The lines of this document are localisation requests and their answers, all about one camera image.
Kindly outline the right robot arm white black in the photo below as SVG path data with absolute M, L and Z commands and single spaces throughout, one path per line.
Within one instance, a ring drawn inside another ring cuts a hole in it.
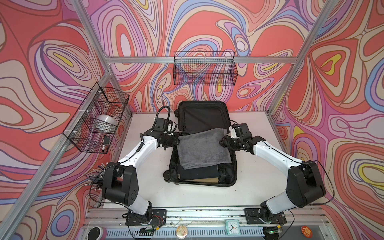
M 233 124 L 231 134 L 220 140 L 229 151 L 245 151 L 260 157 L 287 177 L 286 189 L 277 196 L 261 203 L 256 218 L 265 224 L 284 211 L 303 208 L 326 195 L 318 161 L 302 161 L 273 147 L 265 138 L 252 136 L 246 123 Z

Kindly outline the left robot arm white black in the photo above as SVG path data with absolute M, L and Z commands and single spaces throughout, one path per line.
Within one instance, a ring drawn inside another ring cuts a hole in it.
M 126 207 L 131 213 L 150 218 L 152 204 L 139 194 L 137 170 L 158 148 L 174 148 L 178 144 L 177 124 L 170 120 L 169 106 L 156 113 L 152 127 L 140 134 L 140 142 L 125 157 L 109 163 L 104 170 L 102 198 Z

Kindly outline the black t-shirt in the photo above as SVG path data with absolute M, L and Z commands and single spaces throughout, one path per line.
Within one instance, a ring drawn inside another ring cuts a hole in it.
M 217 165 L 188 170 L 184 169 L 181 165 L 178 165 L 178 174 L 180 175 L 179 178 L 181 180 L 218 178 L 220 175 Z

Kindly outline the black suitcase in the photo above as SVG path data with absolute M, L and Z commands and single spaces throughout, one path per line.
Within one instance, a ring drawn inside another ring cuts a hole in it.
M 207 130 L 230 128 L 230 116 L 225 103 L 220 101 L 184 101 L 179 108 L 175 110 L 175 116 L 178 118 L 178 128 L 182 134 L 194 134 Z M 230 164 L 219 164 L 219 183 L 202 184 L 191 183 L 181 180 L 178 174 L 179 155 L 176 148 L 173 149 L 169 169 L 164 172 L 164 181 L 167 183 L 191 184 L 213 187 L 231 187 L 237 181 L 237 158 L 234 151 L 230 152 L 232 162 Z

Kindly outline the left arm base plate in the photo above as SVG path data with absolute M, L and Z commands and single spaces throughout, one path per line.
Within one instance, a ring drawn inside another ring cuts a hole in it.
M 166 224 L 167 210 L 155 209 L 149 210 L 144 215 L 139 215 L 131 210 L 128 210 L 122 217 L 126 219 L 126 226 L 163 226 Z

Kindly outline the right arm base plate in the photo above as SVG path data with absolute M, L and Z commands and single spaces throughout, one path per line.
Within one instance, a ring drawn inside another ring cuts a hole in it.
M 247 224 L 284 225 L 287 223 L 283 212 L 273 214 L 265 208 L 246 208 L 242 217 L 246 218 Z

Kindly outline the khaki shorts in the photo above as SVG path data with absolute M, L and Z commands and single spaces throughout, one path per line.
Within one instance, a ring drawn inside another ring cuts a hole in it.
M 186 182 L 202 183 L 202 184 L 218 184 L 219 178 L 194 179 L 194 180 L 186 180 Z

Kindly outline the grey towel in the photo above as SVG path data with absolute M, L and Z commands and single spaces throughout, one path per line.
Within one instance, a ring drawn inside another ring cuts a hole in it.
M 178 137 L 180 165 L 185 170 L 190 170 L 230 164 L 232 159 L 229 150 L 220 145 L 220 141 L 226 136 L 227 130 L 216 128 Z

